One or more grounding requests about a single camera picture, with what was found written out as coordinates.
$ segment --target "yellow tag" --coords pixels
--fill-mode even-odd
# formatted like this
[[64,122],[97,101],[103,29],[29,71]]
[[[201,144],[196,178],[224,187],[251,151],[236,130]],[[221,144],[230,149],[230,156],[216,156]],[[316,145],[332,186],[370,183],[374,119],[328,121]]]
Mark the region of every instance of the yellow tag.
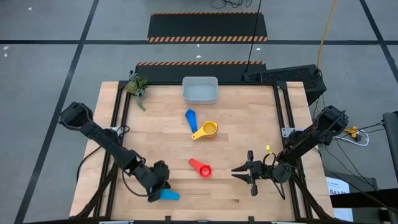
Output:
[[271,148],[269,146],[267,146],[267,151],[268,151],[268,154],[272,154]]

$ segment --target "green plant toy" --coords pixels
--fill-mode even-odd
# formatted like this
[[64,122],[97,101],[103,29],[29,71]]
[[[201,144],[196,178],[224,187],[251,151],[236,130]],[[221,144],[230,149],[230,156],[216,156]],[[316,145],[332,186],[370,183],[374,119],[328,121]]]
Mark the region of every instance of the green plant toy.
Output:
[[148,87],[148,78],[145,75],[141,76],[131,70],[129,79],[130,81],[126,85],[126,91],[135,97],[137,105],[141,108],[141,110],[145,111],[141,99],[145,98],[145,89]]

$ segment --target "yellow measuring cup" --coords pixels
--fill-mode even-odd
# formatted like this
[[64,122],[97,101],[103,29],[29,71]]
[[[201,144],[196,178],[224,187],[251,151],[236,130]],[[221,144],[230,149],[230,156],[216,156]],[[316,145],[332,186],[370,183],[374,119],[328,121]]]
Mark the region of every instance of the yellow measuring cup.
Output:
[[212,121],[205,121],[203,126],[195,133],[192,134],[192,139],[196,140],[202,136],[206,136],[207,138],[213,138],[217,132],[217,123]]

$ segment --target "white paper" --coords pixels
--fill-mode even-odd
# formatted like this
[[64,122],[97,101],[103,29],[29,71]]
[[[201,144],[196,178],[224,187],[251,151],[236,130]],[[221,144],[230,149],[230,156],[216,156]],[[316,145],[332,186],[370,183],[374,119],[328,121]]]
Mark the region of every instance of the white paper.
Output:
[[[328,184],[329,195],[349,193],[349,185],[345,181],[326,177],[326,182]],[[333,211],[336,218],[349,222],[354,221],[353,210],[351,208],[334,208]]]

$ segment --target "black floor line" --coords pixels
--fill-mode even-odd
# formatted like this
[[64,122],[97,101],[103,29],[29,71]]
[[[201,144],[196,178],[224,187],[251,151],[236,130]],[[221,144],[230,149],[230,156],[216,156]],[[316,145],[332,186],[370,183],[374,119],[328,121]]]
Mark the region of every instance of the black floor line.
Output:
[[386,45],[387,42],[384,41],[383,36],[381,35],[380,30],[377,27],[376,22],[373,19],[372,13],[369,10],[368,5],[366,4],[366,1],[365,0],[359,0],[359,1],[362,5],[362,8],[363,8],[365,14],[366,14],[366,17],[368,18],[368,21],[373,29],[374,35],[376,35],[377,40],[381,42],[381,44],[380,44],[381,50],[383,51],[383,54],[386,57],[386,60],[388,62],[388,65],[390,66],[392,74],[394,75],[394,77],[396,78],[396,80],[398,82],[398,68],[397,68],[397,65],[396,65],[394,59],[392,58],[391,53]]
[[91,22],[93,21],[94,13],[96,11],[98,1],[99,0],[94,0],[93,5],[91,6],[90,13],[88,14],[87,21],[86,21],[85,27],[83,29],[83,33],[81,34],[81,37],[80,37],[80,43],[78,44],[78,47],[76,48],[75,55],[73,56],[68,75],[67,75],[67,77],[65,79],[65,83],[63,84],[63,87],[62,87],[60,98],[58,99],[57,105],[55,107],[55,111],[52,116],[49,129],[47,130],[47,133],[45,135],[42,148],[41,148],[39,156],[37,158],[33,173],[30,177],[30,181],[26,188],[24,197],[22,198],[22,202],[18,209],[18,213],[17,213],[16,219],[14,221],[14,224],[21,224],[24,222],[26,212],[29,208],[29,204],[30,204],[30,201],[32,200],[32,196],[33,196],[34,190],[36,188],[37,181],[39,180],[40,173],[42,171],[45,158],[46,158],[47,153],[50,148],[50,143],[53,138],[55,128],[57,127],[58,118],[60,116],[65,99],[67,97],[68,90],[69,90],[70,84],[72,82],[73,75],[75,74],[76,66],[79,61],[81,51],[83,50],[84,40],[87,38],[87,34],[90,29]]
[[[268,40],[261,45],[319,45],[320,40]],[[0,40],[0,44],[79,44],[80,40]],[[186,42],[148,42],[146,40],[84,40],[87,45],[156,45]],[[189,44],[251,44],[251,42],[190,42]],[[398,45],[398,40],[325,40],[323,45]]]

